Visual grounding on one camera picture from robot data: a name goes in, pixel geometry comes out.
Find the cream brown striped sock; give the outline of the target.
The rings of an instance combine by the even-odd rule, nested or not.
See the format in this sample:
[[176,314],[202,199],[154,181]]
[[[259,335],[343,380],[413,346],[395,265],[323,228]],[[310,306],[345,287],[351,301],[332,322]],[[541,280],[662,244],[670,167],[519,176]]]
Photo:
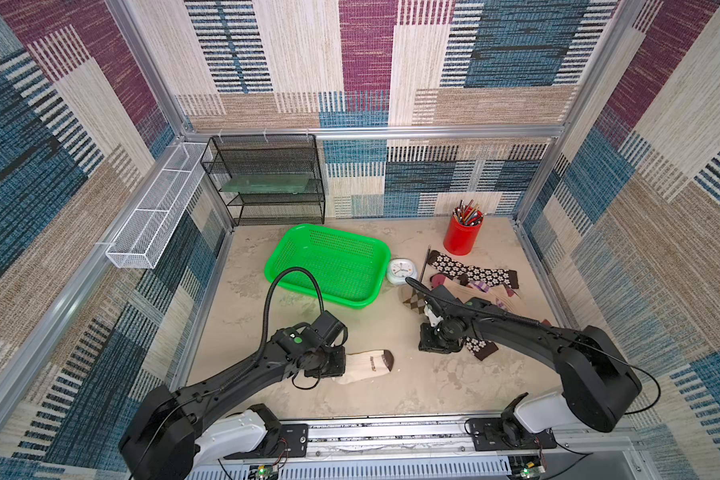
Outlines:
[[346,356],[345,372],[334,378],[340,385],[373,379],[390,373],[394,356],[390,350],[371,350]]

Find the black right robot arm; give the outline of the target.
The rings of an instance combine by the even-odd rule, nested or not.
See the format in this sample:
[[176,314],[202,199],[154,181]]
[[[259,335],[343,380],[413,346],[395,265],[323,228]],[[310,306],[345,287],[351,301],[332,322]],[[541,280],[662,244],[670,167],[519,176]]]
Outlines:
[[560,388],[521,394],[502,411],[501,431],[510,442],[572,423],[609,433],[634,414],[644,370],[628,363],[603,330],[545,325],[479,297],[461,301],[443,285],[430,290],[413,278],[406,282],[425,298],[420,351],[458,353],[475,339],[508,347],[558,374]]

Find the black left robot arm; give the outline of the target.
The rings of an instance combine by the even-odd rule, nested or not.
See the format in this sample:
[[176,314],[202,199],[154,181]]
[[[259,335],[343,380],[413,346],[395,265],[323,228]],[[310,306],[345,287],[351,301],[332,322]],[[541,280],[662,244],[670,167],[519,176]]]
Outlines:
[[[271,302],[278,283],[300,273],[317,295],[319,316],[269,335]],[[250,356],[198,383],[171,391],[152,389],[119,441],[119,452],[132,479],[183,479],[202,452],[198,441],[223,414],[266,387],[311,372],[316,379],[342,351],[333,343],[347,327],[325,309],[315,276],[304,267],[290,267],[276,276],[267,292],[261,338]]]

